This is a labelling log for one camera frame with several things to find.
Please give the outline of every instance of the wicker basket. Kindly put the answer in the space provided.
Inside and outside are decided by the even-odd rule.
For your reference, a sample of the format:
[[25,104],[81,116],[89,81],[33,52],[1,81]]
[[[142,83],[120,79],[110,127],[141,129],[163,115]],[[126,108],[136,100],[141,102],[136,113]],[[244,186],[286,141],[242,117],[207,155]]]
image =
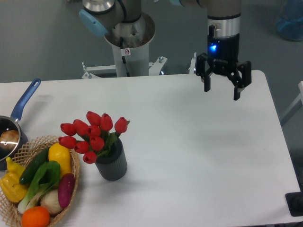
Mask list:
[[[27,144],[23,145],[21,149],[15,154],[12,160],[16,163],[19,163],[22,166],[27,166],[33,157],[42,151],[44,148],[49,147],[58,142],[58,137],[47,136],[40,137]],[[71,202],[67,208],[65,208],[60,214],[56,217],[51,218],[49,227],[58,223],[63,216],[66,214],[68,209],[71,206],[72,201],[75,198],[78,183],[79,183],[79,172],[80,172],[80,160],[79,155],[74,151],[70,150],[71,153],[71,168],[72,173],[75,175],[76,182],[75,187],[72,193]],[[11,227],[21,227],[21,214],[18,213],[17,206],[11,203],[3,194],[3,191],[0,188],[0,214],[2,215],[3,221],[6,225]]]

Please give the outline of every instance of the fake vegetable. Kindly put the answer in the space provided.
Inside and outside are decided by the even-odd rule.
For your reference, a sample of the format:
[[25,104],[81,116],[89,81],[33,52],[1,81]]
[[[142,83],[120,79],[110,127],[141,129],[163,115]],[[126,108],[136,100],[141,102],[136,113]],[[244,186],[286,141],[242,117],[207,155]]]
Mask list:
[[46,208],[33,207],[22,215],[22,227],[46,227],[50,216]]
[[28,164],[28,166],[23,171],[20,176],[19,183],[20,184],[28,184],[33,180],[35,173],[38,168],[44,163],[48,161],[48,148],[43,149],[39,154],[37,154],[34,159]]
[[0,180],[1,189],[11,202],[19,202],[27,194],[28,186],[19,184],[19,175],[14,172],[5,174]]
[[71,173],[71,155],[70,150],[64,146],[61,146],[59,143],[53,144],[49,148],[48,159],[51,161],[57,161],[61,167],[62,177],[64,174]]
[[16,173],[20,178],[20,176],[22,175],[25,168],[22,165],[19,165],[18,163],[13,162],[10,157],[6,158],[6,163],[8,166],[8,171],[10,173]]
[[60,181],[60,165],[56,161],[44,162],[37,170],[28,192],[18,205],[18,211],[23,214],[27,209],[37,205],[40,197],[48,193]]
[[68,207],[71,202],[75,181],[76,179],[74,174],[65,174],[60,180],[58,186],[58,200],[62,208]]
[[57,214],[63,210],[59,204],[57,189],[51,190],[45,194],[40,201],[40,205],[45,207],[50,214]]

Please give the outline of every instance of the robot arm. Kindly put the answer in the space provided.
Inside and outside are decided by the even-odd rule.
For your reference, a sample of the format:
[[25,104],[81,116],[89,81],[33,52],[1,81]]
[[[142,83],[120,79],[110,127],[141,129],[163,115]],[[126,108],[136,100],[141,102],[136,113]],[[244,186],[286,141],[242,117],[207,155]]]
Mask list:
[[196,74],[210,90],[212,73],[226,76],[234,85],[234,100],[251,83],[251,63],[238,62],[241,0],[171,0],[180,6],[207,7],[207,53],[197,56]]
[[95,35],[103,36],[119,23],[132,23],[141,17],[140,0],[83,0],[79,16]]

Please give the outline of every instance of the saucepan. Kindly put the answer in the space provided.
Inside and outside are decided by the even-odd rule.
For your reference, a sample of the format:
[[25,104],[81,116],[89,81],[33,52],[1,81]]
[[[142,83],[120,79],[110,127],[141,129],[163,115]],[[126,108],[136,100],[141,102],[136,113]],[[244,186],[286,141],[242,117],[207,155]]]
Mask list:
[[21,130],[18,121],[21,120],[23,109],[41,83],[34,79],[22,97],[15,105],[10,117],[0,116],[0,170],[6,170],[6,158],[14,157],[15,153],[28,142],[27,136]]

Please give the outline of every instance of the radish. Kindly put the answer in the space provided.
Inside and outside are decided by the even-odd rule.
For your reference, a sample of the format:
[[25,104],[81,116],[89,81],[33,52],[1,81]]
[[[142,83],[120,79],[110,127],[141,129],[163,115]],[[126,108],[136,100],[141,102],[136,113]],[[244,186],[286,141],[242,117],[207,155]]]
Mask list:
[[59,182],[58,200],[62,208],[68,207],[71,202],[71,195],[75,186],[74,174],[64,174]]

